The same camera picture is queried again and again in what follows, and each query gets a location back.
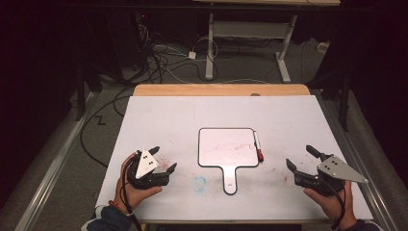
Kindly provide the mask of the red and white marker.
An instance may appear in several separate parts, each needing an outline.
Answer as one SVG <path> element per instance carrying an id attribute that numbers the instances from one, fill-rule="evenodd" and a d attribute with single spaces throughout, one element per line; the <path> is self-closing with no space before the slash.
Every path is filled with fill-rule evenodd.
<path id="1" fill-rule="evenodd" d="M 255 145 L 256 145 L 256 150 L 257 150 L 258 161 L 262 163 L 264 161 L 264 155 L 263 155 L 262 148 L 260 145 L 258 133 L 256 131 L 254 131 L 254 139 L 255 139 Z"/>

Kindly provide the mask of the wooden table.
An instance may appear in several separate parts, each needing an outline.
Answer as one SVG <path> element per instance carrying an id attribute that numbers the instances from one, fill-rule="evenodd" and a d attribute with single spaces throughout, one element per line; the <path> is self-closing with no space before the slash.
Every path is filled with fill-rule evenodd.
<path id="1" fill-rule="evenodd" d="M 134 96 L 288 96 L 310 95 L 301 84 L 160 84 L 138 85 Z"/>

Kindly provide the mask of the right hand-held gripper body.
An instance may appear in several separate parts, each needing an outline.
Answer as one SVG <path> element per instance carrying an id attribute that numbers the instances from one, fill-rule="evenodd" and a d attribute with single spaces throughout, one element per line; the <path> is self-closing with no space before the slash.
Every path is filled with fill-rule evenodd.
<path id="1" fill-rule="evenodd" d="M 346 181 L 367 184 L 369 180 L 335 155 L 316 154 L 321 160 L 315 175 L 299 171 L 293 167 L 294 183 L 309 188 L 323 196 L 339 193 Z"/>

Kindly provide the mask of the aluminium floor rail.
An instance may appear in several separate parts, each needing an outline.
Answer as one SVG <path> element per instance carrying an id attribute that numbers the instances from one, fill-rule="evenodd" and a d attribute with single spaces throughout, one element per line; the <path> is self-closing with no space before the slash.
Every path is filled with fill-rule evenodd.
<path id="1" fill-rule="evenodd" d="M 329 127 L 344 153 L 345 159 L 370 181 L 360 186 L 373 218 L 386 231 L 402 231 L 395 202 L 404 201 L 402 182 L 383 153 L 354 98 L 348 106 L 347 131 L 339 121 L 338 101 L 323 100 L 319 104 Z"/>
<path id="2" fill-rule="evenodd" d="M 91 108 L 94 106 L 98 96 L 99 94 L 94 92 L 90 92 L 87 96 L 85 101 L 86 108 L 83 115 L 74 122 L 72 128 L 69 130 L 68 136 L 64 139 L 62 147 L 56 153 L 54 160 L 47 169 L 38 186 L 38 189 L 33 195 L 14 231 L 33 230 L 49 195 L 53 191 L 61 175 L 64 165 L 68 159 L 71 145 L 74 143 L 75 139 L 79 136 L 81 129 L 84 127 L 86 118 L 89 115 Z"/>

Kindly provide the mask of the person's left hand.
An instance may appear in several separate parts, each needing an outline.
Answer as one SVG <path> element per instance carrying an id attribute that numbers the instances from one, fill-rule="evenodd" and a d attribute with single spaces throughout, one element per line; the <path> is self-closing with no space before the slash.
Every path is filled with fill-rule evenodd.
<path id="1" fill-rule="evenodd" d="M 163 189 L 161 187 L 153 187 L 148 190 L 135 189 L 132 185 L 127 183 L 126 174 L 124 170 L 127 169 L 127 164 L 136 156 L 132 153 L 121 165 L 120 177 L 116 183 L 115 197 L 113 199 L 114 205 L 123 213 L 128 212 L 127 207 L 134 211 L 144 199 L 160 193 Z"/>

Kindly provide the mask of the person's right hand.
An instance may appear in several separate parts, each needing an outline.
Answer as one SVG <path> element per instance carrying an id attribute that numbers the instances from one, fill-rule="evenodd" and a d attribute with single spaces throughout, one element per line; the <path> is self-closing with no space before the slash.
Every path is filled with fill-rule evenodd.
<path id="1" fill-rule="evenodd" d="M 330 220 L 336 222 L 341 217 L 342 205 L 336 196 L 325 197 L 312 189 L 305 189 L 304 193 L 320 206 Z M 340 198 L 344 202 L 344 216 L 338 228 L 340 231 L 345 231 L 357 222 L 353 212 L 353 196 L 349 181 L 345 182 L 344 190 L 340 192 Z"/>

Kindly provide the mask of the white paddle-shaped whiteboard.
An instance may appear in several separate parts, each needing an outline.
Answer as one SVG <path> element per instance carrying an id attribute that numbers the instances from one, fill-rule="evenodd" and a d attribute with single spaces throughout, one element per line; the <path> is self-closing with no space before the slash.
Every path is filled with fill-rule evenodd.
<path id="1" fill-rule="evenodd" d="M 237 169 L 260 163 L 255 132 L 251 128 L 201 128 L 198 134 L 198 164 L 222 171 L 223 190 L 238 190 Z"/>

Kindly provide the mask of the white metal desk frame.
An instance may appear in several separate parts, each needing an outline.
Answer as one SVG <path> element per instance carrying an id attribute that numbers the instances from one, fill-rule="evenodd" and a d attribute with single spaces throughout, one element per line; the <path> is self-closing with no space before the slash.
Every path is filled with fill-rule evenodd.
<path id="1" fill-rule="evenodd" d="M 238 7 L 249 9 L 254 7 L 301 7 L 320 8 L 338 7 L 340 0 L 194 0 L 204 3 L 205 7 Z M 293 34 L 297 13 L 292 13 L 287 22 L 250 22 L 243 20 L 220 20 L 214 13 L 209 13 L 208 25 L 208 50 L 206 56 L 206 80 L 214 80 L 216 74 L 215 57 L 217 44 L 215 38 L 241 38 L 241 39 L 282 39 L 280 51 L 274 54 L 275 62 L 284 83 L 290 83 L 291 77 L 285 64 L 285 55 Z"/>

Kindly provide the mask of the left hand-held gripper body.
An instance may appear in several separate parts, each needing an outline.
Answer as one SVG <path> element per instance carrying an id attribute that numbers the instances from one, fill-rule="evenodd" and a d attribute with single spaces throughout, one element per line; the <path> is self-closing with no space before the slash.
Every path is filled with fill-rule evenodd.
<path id="1" fill-rule="evenodd" d="M 169 176 L 164 172 L 154 173 L 158 165 L 154 155 L 151 155 L 148 150 L 138 151 L 127 168 L 128 182 L 139 190 L 166 186 L 169 183 Z"/>

